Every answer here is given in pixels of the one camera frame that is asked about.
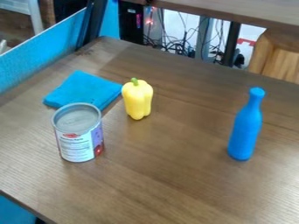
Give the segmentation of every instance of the metal frame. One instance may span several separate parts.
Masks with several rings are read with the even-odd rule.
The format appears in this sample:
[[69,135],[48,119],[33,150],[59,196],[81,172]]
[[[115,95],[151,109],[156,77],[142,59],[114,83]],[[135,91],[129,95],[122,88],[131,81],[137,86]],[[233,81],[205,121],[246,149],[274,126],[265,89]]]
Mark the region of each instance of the metal frame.
[[212,62],[213,58],[209,58],[210,45],[206,43],[212,38],[212,27],[214,24],[214,19],[210,17],[200,17],[199,20],[199,30],[198,30],[198,40],[196,43],[195,58],[202,59],[206,62]]
[[237,41],[240,34],[240,27],[241,27],[240,23],[231,22],[229,32],[228,32],[226,51],[223,56],[224,66],[233,67],[233,63],[236,58],[235,53],[236,53]]
[[76,50],[99,36],[108,0],[88,0]]

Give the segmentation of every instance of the toy pepper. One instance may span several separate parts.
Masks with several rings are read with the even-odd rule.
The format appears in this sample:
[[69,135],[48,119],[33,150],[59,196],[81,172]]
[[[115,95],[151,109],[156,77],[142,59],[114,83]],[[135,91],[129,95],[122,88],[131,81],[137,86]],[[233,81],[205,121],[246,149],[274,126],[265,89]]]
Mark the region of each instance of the toy pepper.
[[127,114],[135,120],[141,120],[150,114],[154,90],[145,80],[132,78],[122,87],[122,97]]

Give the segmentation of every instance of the blue bottle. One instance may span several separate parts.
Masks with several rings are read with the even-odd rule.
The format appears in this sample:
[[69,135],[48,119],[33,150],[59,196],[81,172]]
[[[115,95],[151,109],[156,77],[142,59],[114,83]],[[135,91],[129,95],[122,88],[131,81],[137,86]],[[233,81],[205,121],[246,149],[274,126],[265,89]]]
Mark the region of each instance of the blue bottle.
[[231,158],[246,161],[253,155],[255,141],[261,129],[260,103],[264,96],[265,91],[260,87],[249,90],[248,103],[236,115],[227,145],[227,153]]

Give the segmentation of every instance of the blue wall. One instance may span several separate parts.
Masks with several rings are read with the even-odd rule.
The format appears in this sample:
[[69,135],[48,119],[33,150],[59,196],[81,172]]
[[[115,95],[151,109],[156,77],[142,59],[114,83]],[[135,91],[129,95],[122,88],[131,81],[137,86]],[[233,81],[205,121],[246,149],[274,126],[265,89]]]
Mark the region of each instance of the blue wall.
[[[53,61],[72,53],[85,10],[61,21],[0,56],[0,94],[15,87]],[[108,0],[101,36],[119,38],[118,3]]]
[[100,36],[108,36],[115,39],[120,37],[117,0],[108,0]]

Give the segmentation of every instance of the metal can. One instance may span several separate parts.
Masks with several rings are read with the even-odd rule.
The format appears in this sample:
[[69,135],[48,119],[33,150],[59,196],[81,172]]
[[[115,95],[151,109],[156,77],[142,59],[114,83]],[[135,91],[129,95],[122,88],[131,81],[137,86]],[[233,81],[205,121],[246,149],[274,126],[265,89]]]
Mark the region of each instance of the metal can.
[[91,160],[104,149],[101,112],[89,103],[71,103],[52,117],[60,156],[79,163]]

